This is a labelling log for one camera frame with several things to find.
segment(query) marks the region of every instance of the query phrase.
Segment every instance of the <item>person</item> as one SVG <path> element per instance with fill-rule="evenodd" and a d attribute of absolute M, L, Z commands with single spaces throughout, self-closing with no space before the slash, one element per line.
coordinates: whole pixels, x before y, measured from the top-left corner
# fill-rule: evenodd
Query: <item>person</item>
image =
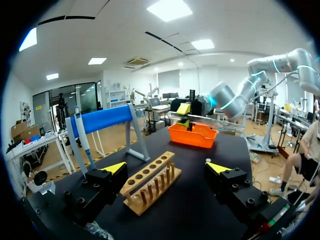
<path fill-rule="evenodd" d="M 281 187 L 269 189 L 270 195 L 279 197 L 284 196 L 286 185 L 292 172 L 292 167 L 295 168 L 297 174 L 303 175 L 307 181 L 314 180 L 314 183 L 319 185 L 319 171 L 317 170 L 320 161 L 320 120 L 315 121 L 310 125 L 309 129 L 302 137 L 301 147 L 303 153 L 294 153 L 288 157 L 284 167 Z"/>

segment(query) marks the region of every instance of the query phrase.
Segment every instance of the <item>ceiling light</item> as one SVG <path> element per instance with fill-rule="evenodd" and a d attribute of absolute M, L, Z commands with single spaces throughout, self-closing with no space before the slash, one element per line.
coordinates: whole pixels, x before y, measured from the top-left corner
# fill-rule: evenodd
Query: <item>ceiling light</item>
<path fill-rule="evenodd" d="M 215 45 L 210 39 L 204 39 L 199 41 L 193 41 L 191 44 L 198 50 L 214 49 Z"/>
<path fill-rule="evenodd" d="M 147 10 L 165 22 L 192 14 L 183 0 L 161 0 L 148 7 Z"/>
<path fill-rule="evenodd" d="M 103 64 L 105 60 L 107 60 L 106 57 L 93 57 L 93 58 L 91 58 L 91 60 L 89 61 L 88 65 L 99 65 L 99 64 Z"/>
<path fill-rule="evenodd" d="M 19 48 L 19 52 L 36 44 L 37 44 L 37 28 L 35 27 L 31 29 L 29 33 L 26 35 L 25 39 L 23 40 Z"/>
<path fill-rule="evenodd" d="M 57 79 L 59 78 L 59 73 L 54 73 L 46 76 L 47 80 Z"/>

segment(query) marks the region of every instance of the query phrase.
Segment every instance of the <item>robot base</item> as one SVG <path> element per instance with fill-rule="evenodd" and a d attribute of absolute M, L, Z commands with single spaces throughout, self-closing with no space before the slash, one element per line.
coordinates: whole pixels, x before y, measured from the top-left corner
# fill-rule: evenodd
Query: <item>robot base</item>
<path fill-rule="evenodd" d="M 272 153 L 274 155 L 278 155 L 278 149 L 271 149 L 269 148 L 270 145 L 274 145 L 272 140 L 269 140 L 269 144 L 264 142 L 264 136 L 257 136 L 255 134 L 253 135 L 247 135 L 244 136 L 247 146 L 250 151 L 257 151 L 257 152 L 265 152 L 265 153 Z"/>

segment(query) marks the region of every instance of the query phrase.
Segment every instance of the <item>air conditioner vent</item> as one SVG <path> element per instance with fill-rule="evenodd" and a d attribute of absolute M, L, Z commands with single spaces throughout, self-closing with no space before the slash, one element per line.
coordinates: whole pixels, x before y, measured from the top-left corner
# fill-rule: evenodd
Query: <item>air conditioner vent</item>
<path fill-rule="evenodd" d="M 129 61 L 127 61 L 126 63 L 130 64 L 130 65 L 138 66 L 138 65 L 148 64 L 149 62 L 150 62 L 149 59 L 136 56 L 136 57 L 130 59 Z"/>
<path fill-rule="evenodd" d="M 136 69 L 134 66 L 123 66 L 122 69 L 125 69 L 125 70 L 134 70 Z"/>

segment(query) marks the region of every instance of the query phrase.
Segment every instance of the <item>black shorts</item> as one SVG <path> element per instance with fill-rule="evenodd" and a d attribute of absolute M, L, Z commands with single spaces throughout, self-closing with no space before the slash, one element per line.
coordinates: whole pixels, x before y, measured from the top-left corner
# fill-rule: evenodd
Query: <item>black shorts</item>
<path fill-rule="evenodd" d="M 294 167 L 297 174 L 303 175 L 305 180 L 311 181 L 312 176 L 318 175 L 318 163 L 312 158 L 307 159 L 303 153 L 301 155 L 301 164 L 300 167 Z"/>

